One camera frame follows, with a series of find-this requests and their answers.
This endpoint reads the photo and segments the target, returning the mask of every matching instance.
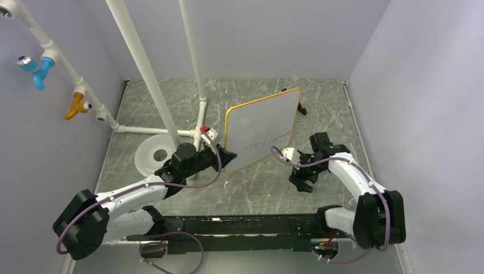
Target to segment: orange faucet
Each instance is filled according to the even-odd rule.
[[[89,102],[81,102],[84,95],[81,93],[74,93],[74,100],[72,100],[71,109],[68,114],[64,114],[64,119],[70,120],[72,119],[77,113],[87,113],[92,109],[92,105]]]

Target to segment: yellow frame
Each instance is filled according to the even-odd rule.
[[[256,99],[256,100],[254,100],[254,101],[250,101],[250,102],[243,103],[243,104],[238,104],[237,106],[233,106],[233,107],[229,108],[229,109],[227,110],[227,112],[225,113],[225,130],[224,130],[224,136],[225,136],[225,140],[224,140],[224,149],[227,149],[227,136],[228,136],[228,134],[227,134],[227,133],[228,133],[228,114],[229,114],[229,113],[230,113],[232,110],[234,110],[234,109],[236,109],[236,108],[239,108],[239,107],[247,106],[247,105],[249,105],[249,104],[254,104],[254,103],[257,103],[257,102],[259,102],[259,101],[269,99],[269,98],[271,98],[271,97],[275,97],[275,96],[279,96],[279,95],[282,95],[282,94],[285,94],[285,93],[289,93],[289,92],[292,92],[292,91],[294,91],[294,90],[299,90],[299,96],[298,96],[298,100],[297,100],[297,101],[298,101],[298,102],[300,102],[300,101],[301,101],[301,88],[299,88],[299,87],[295,87],[295,88],[292,88],[292,89],[290,89],[290,90],[286,90],[286,91],[283,91],[283,92],[278,92],[278,93],[275,93],[275,94],[271,94],[271,95],[268,95],[268,96],[266,96],[266,97],[262,97],[262,98]],[[292,122],[292,128],[294,128],[294,124],[295,124],[295,122],[296,122],[296,115],[297,115],[297,106],[296,106],[296,110],[294,111],[294,120],[293,120],[293,122]],[[289,141],[288,141],[288,143],[287,143],[286,145],[284,145],[283,147],[286,147],[286,146],[287,146],[287,145],[288,145],[288,144],[291,142],[291,139],[292,139],[292,133],[293,133],[293,132],[292,132],[292,130],[291,130],[291,135],[290,135],[290,137],[289,137]],[[271,154],[271,153],[269,152],[269,153],[267,153],[267,155],[262,156],[261,158],[259,158],[259,159],[255,160],[255,161],[252,161],[252,162],[250,162],[250,163],[248,163],[248,164],[246,164],[246,165],[244,165],[244,166],[242,166],[242,167],[239,167],[238,169],[236,169],[236,170],[234,170],[234,171],[232,171],[232,172],[229,172],[229,173],[227,173],[227,172],[225,171],[225,168],[224,168],[224,173],[225,173],[225,174],[232,174],[232,173],[234,173],[234,172],[236,172],[236,171],[240,170],[241,168],[244,168],[244,167],[246,167],[246,166],[248,166],[248,165],[250,165],[250,164],[255,163],[256,161],[258,161],[258,160],[260,160],[260,159],[262,159],[262,158],[267,157],[267,156],[268,156],[268,155],[270,155],[270,154]]]

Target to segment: whiteboard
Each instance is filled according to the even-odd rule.
[[[226,165],[226,174],[285,147],[291,140],[301,89],[296,87],[229,108],[225,114],[225,144],[237,158]]]

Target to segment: white back wall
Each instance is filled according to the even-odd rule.
[[[24,3],[115,115],[123,82],[80,3]],[[94,189],[111,128],[93,113],[64,120],[74,85],[61,67],[43,91],[17,67],[19,56],[43,53],[20,19],[0,18],[0,37],[0,272],[59,273],[52,224],[78,191]]]
[[[484,2],[392,0],[350,77],[416,273],[482,273]]]
[[[194,78],[177,0],[125,0],[158,78]],[[190,0],[204,78],[340,78],[389,0]],[[124,79],[140,78],[105,1],[83,0]]]

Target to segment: gray marble floor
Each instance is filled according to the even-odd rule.
[[[208,107],[205,124],[224,130],[225,112],[232,106],[279,92],[282,88],[300,87],[306,116],[297,114],[291,147],[311,152],[309,136],[327,131],[335,144],[345,144],[366,169],[356,129],[337,79],[206,79]],[[195,127],[198,96],[192,79],[165,79],[159,82],[178,129]],[[142,80],[132,80],[119,115],[119,123],[135,127],[164,128]],[[135,151],[150,135],[115,134],[99,185],[99,192],[114,190],[144,179],[134,163]],[[191,142],[191,138],[182,138]],[[314,213],[321,206],[343,205],[354,209],[356,202],[333,174],[323,173],[313,185],[312,194],[299,193],[288,181],[291,167],[266,157],[230,175],[222,174],[212,186],[184,189],[177,195],[156,203],[164,215],[232,215]],[[203,184],[215,172],[200,172],[188,184]]]

